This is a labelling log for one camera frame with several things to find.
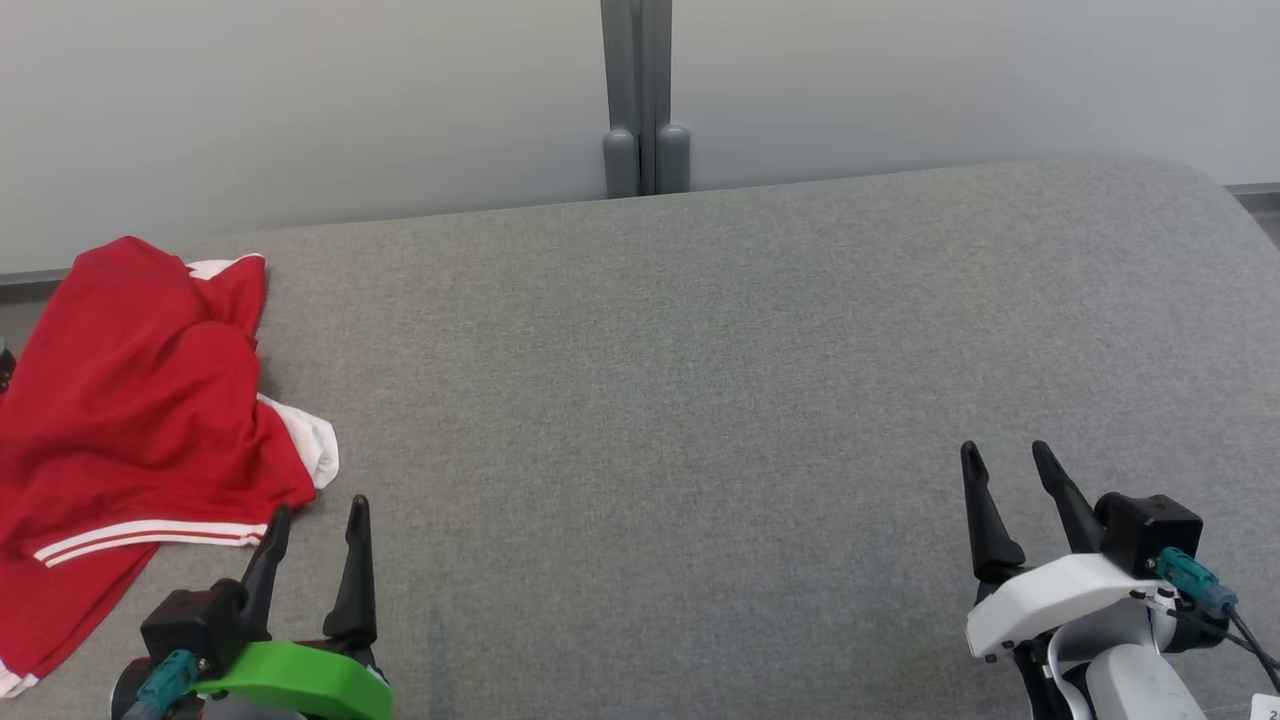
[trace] white wall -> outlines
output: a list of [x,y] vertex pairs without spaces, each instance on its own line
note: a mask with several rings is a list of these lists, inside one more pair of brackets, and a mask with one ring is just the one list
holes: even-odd
[[5,0],[0,274],[604,196],[599,3]]
[[1074,151],[1280,181],[1277,0],[675,0],[692,186]]

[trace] white stripe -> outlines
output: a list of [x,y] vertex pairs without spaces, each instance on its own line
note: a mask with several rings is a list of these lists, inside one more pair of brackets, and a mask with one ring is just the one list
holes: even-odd
[[251,533],[262,534],[266,532],[266,524],[261,525],[246,525],[243,523],[188,523],[184,520],[133,520],[129,523],[116,523],[115,525],[108,525],[105,528],[99,528],[96,530],[90,530],[87,533],[81,533],[78,536],[67,538],[64,541],[47,544],[37,550],[33,556],[36,560],[44,562],[49,556],[56,555],[64,550],[70,550],[86,543],[111,539],[119,536],[127,536],[129,533],[163,533],[163,532],[186,532],[186,533],[206,533],[210,536],[238,536],[244,538]]
[[28,674],[26,678],[10,671],[0,661],[0,698],[18,697],[18,693],[35,685],[40,682],[40,678]]
[[234,260],[196,260],[195,263],[187,263],[187,274],[189,274],[193,278],[207,281],[209,278],[218,275],[227,268],[230,268],[232,265],[239,263],[246,258],[261,258],[261,256],[262,255],[257,252],[250,252],[248,255],[241,255]]
[[[266,532],[266,525],[261,525],[262,532]],[[109,547],[122,547],[125,544],[137,544],[140,542],[187,542],[196,544],[228,544],[243,547],[247,544],[257,544],[260,539],[256,536],[243,536],[243,537],[216,537],[216,536],[166,536],[164,533],[154,536],[133,536],[132,538],[116,538],[111,541],[104,541],[93,544],[86,544],[77,547],[76,550],[59,555],[52,560],[45,562],[46,566],[52,568],[60,562],[65,562],[73,557],[79,557],[81,555],[88,555],[90,552],[97,552],[99,550],[106,550]]]
[[311,475],[311,484],[316,489],[324,489],[338,475],[338,436],[334,434],[333,425],[323,418],[276,402],[261,392],[257,398],[280,416],[302,465]]

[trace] sticker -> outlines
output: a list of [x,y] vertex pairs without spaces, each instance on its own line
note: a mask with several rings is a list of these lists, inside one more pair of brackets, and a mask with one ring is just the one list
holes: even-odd
[[1280,720],[1280,697],[1262,693],[1253,696],[1249,720]]

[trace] green bracket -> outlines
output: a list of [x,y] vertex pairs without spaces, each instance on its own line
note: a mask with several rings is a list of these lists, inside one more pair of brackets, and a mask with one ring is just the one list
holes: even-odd
[[229,692],[326,720],[390,720],[392,689],[360,662],[283,641],[250,643],[236,665],[192,692]]

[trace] gray upholstered surface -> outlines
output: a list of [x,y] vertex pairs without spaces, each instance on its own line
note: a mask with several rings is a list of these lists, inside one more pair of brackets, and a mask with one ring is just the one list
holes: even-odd
[[[989,165],[209,242],[264,252],[271,395],[343,471],[273,629],[317,634],[374,507],[398,717],[1023,717],[966,655],[959,447],[1033,561],[1066,552],[1029,446],[1091,496],[1165,492],[1280,648],[1280,254],[1185,168]],[[100,716],[164,550],[6,720]],[[1211,717],[1265,689],[1179,657]]]

